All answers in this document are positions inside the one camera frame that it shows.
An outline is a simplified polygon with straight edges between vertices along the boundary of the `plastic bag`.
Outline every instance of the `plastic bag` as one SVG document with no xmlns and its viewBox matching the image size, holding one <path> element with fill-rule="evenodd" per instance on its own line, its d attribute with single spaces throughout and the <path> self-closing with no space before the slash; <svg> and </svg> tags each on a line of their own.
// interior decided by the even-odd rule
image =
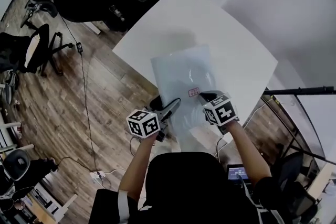
<svg viewBox="0 0 336 224">
<path fill-rule="evenodd" d="M 216 89 L 209 47 L 192 47 L 151 60 L 163 105 L 181 98 L 180 107 L 170 118 L 181 150 L 206 151 L 191 138 L 189 130 L 209 125 L 197 97 L 200 92 Z"/>
</svg>

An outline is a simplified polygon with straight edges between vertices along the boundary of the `red label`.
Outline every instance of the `red label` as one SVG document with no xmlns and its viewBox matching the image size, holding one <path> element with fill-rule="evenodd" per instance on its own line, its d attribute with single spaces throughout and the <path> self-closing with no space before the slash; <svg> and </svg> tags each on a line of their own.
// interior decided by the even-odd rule
<svg viewBox="0 0 336 224">
<path fill-rule="evenodd" d="M 198 95 L 198 94 L 200 94 L 199 91 L 200 89 L 197 87 L 197 88 L 194 88 L 194 89 L 191 89 L 191 90 L 189 90 L 189 97 L 193 97 L 193 96 L 195 96 L 195 95 Z"/>
</svg>

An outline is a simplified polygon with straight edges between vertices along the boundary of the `person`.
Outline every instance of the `person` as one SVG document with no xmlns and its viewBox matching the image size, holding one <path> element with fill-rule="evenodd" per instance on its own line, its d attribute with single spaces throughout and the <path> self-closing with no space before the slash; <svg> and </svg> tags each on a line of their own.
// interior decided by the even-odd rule
<svg viewBox="0 0 336 224">
<path fill-rule="evenodd" d="M 109 200 L 108 222 L 290 223 L 280 188 L 263 157 L 237 121 L 227 123 L 226 128 L 254 188 L 253 199 L 244 188 L 227 180 L 221 164 L 208 153 L 165 153 L 156 156 L 148 167 L 156 138 L 152 135 L 141 142 L 122 177 L 118 195 L 114 195 L 117 201 Z M 145 177 L 146 201 L 138 210 Z"/>
<path fill-rule="evenodd" d="M 12 198 L 0 196 L 0 210 L 7 216 L 14 216 L 17 213 L 16 210 L 22 210 L 24 207 L 24 203 L 20 199 L 24 198 L 46 175 L 56 170 L 57 165 L 53 158 L 30 161 L 27 172 L 18 181 L 14 181 L 15 191 Z"/>
</svg>

